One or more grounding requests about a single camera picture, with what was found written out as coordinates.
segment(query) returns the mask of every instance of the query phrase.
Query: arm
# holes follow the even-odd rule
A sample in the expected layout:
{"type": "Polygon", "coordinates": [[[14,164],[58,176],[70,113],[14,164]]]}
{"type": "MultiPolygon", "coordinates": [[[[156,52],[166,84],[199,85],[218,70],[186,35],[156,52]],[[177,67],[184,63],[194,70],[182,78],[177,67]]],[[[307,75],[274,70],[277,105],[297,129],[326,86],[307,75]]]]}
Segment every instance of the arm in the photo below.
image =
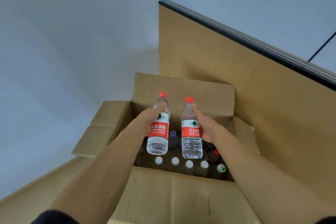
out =
{"type": "Polygon", "coordinates": [[[60,193],[50,209],[80,224],[107,223],[124,192],[151,123],[165,106],[143,111],[60,193]]]}
{"type": "Polygon", "coordinates": [[[202,138],[220,152],[238,187],[263,224],[315,223],[335,209],[274,164],[251,151],[194,105],[202,138]]]}

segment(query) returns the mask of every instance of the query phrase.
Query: black cable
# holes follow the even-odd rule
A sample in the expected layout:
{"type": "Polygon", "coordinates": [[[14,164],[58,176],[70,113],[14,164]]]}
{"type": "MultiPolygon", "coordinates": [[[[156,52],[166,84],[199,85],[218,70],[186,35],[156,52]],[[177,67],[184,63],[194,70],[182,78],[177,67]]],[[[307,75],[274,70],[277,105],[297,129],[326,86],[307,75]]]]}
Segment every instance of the black cable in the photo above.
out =
{"type": "Polygon", "coordinates": [[[314,55],[308,60],[308,62],[310,62],[316,55],[317,55],[317,53],[319,53],[326,45],[327,45],[327,43],[329,43],[330,42],[330,40],[331,39],[333,39],[333,37],[336,35],[336,31],[335,31],[335,33],[333,33],[332,35],[331,35],[331,37],[329,37],[329,39],[317,50],[317,52],[315,52],[314,53],[314,55]]]}

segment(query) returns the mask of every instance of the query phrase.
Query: red bottle cap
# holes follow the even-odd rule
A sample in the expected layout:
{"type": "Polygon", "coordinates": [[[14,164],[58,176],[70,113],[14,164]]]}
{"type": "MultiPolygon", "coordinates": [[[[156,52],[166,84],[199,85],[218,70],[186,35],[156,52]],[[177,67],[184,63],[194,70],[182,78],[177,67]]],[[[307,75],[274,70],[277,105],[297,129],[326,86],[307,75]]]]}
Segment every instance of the red bottle cap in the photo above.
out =
{"type": "Polygon", "coordinates": [[[194,98],[193,97],[186,97],[185,98],[185,102],[193,102],[194,101],[194,98]]]}
{"type": "Polygon", "coordinates": [[[167,97],[167,93],[165,93],[165,92],[161,92],[161,93],[159,94],[159,97],[161,97],[161,96],[163,96],[163,97],[167,97]]]}
{"type": "Polygon", "coordinates": [[[214,150],[213,151],[213,154],[217,157],[217,156],[220,156],[220,154],[219,154],[219,151],[218,150],[214,150]]]}

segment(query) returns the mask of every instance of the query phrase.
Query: open cardboard box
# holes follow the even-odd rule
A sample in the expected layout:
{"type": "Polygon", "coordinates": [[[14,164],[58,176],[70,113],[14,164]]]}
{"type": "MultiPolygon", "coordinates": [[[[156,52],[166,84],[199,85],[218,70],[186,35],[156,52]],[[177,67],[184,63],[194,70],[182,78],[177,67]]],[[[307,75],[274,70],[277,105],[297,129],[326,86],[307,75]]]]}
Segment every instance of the open cardboard box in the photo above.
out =
{"type": "MultiPolygon", "coordinates": [[[[168,95],[170,130],[180,130],[184,99],[192,96],[205,114],[259,153],[254,129],[233,117],[232,85],[136,73],[132,100],[104,101],[72,154],[98,155],[140,112],[154,105],[160,92],[168,95]]],[[[234,182],[154,170],[148,168],[151,161],[147,163],[147,168],[133,167],[112,219],[129,223],[255,223],[252,209],[234,182]]]]}

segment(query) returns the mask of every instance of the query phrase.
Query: hand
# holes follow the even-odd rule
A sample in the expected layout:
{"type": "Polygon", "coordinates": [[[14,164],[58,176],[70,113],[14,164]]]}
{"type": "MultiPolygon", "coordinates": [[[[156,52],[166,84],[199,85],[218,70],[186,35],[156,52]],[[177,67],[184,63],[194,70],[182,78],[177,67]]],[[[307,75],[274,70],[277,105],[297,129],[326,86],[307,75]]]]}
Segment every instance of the hand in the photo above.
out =
{"type": "Polygon", "coordinates": [[[213,143],[212,135],[216,128],[220,126],[209,116],[204,115],[200,109],[196,106],[195,103],[192,104],[192,108],[197,116],[198,122],[201,125],[202,130],[202,139],[209,143],[213,143]]]}
{"type": "Polygon", "coordinates": [[[144,137],[148,136],[151,131],[151,124],[157,120],[159,114],[166,109],[166,104],[162,104],[157,108],[147,108],[142,111],[132,122],[127,126],[132,129],[139,129],[144,133],[144,137]]]}

